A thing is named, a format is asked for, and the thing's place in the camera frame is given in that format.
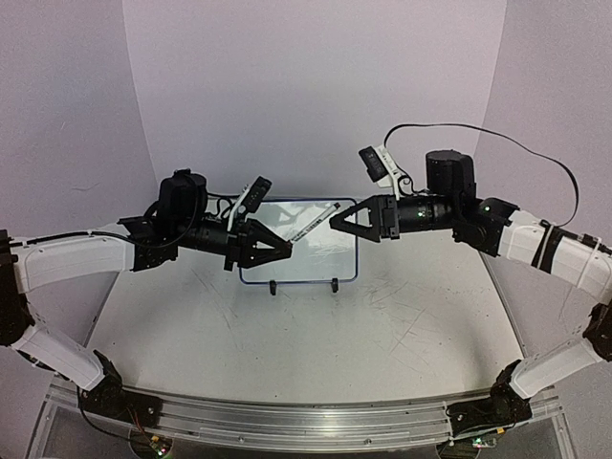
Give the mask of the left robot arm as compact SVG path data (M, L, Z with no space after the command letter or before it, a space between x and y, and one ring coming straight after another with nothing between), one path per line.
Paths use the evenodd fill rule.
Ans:
M30 307L27 294L87 275L157 268L176 260L179 249L220 255L227 271L288 259L292 243L252 218L271 186L269 180L257 178L230 205L229 216L222 218L208 212L206 178L181 169L162 181L158 199L144 215L119 221L124 234L83 230L14 240L3 230L2 346L74 383L82 410L154 425L160 399L126 390L106 356L51 329Z

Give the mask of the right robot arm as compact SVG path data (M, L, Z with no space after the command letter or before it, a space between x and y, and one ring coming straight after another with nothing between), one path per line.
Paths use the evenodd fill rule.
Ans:
M542 389L590 365L611 360L611 250L520 207L476 196L473 160L454 150L426 154L426 191L404 196L401 171L384 146L359 153L370 179L392 193L375 195L333 216L330 227L375 243L404 233L451 230L457 243L524 263L587 293L596 305L586 328L556 348L506 366L486 398L451 404L453 437L514 426L532 416Z

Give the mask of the small blue-framed whiteboard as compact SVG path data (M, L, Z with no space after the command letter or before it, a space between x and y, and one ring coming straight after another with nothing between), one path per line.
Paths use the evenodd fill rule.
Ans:
M340 203L340 208L293 245L293 254L289 259L241 269L240 280L246 285L267 285L272 279L278 283L329 280L333 277L340 282L355 280L359 272L358 238L329 226L330 218L353 206L356 203L354 199L275 199L264 202L254 218L278 236L289 240L335 202Z

